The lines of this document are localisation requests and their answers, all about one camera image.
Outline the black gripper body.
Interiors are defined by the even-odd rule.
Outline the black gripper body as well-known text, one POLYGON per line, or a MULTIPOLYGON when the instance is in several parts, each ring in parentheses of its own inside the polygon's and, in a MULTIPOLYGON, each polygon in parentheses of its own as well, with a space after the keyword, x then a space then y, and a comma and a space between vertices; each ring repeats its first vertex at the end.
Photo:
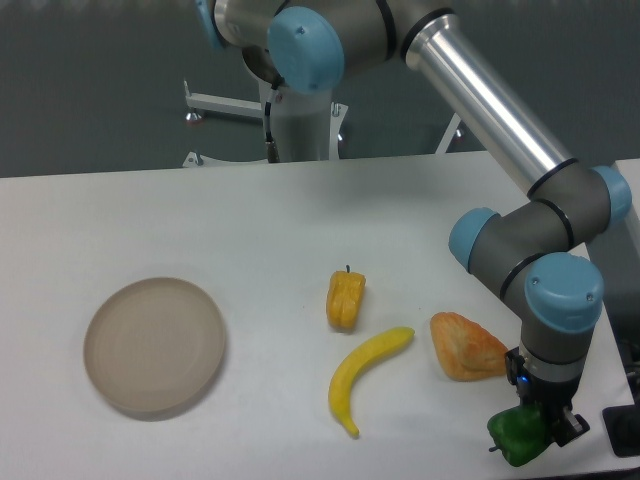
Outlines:
POLYGON ((522 404, 539 404, 548 417, 573 409, 581 380, 581 360, 566 364, 546 362, 526 348, 505 354, 506 378, 516 388, 522 404))

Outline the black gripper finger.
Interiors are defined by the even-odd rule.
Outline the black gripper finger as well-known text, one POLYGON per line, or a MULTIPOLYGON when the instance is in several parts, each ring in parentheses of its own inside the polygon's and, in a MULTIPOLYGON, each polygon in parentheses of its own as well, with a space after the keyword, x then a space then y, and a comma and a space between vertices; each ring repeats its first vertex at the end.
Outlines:
POLYGON ((567 406, 556 409, 551 416, 551 440, 559 447, 564 447, 588 431, 589 423, 567 406))

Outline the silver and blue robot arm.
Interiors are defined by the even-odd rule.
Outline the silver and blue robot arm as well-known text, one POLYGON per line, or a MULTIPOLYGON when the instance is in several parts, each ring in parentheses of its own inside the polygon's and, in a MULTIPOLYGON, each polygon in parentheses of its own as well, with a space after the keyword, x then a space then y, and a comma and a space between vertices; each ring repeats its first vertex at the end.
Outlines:
POLYGON ((628 214, 624 177, 570 156, 473 48, 446 1, 200 1, 196 10, 212 46, 257 51, 271 78, 301 94, 396 57, 434 85, 528 199, 506 216, 468 212, 450 251, 521 319, 506 376, 539 410, 543 440, 562 446, 585 434, 572 400, 604 280, 573 249, 628 214))

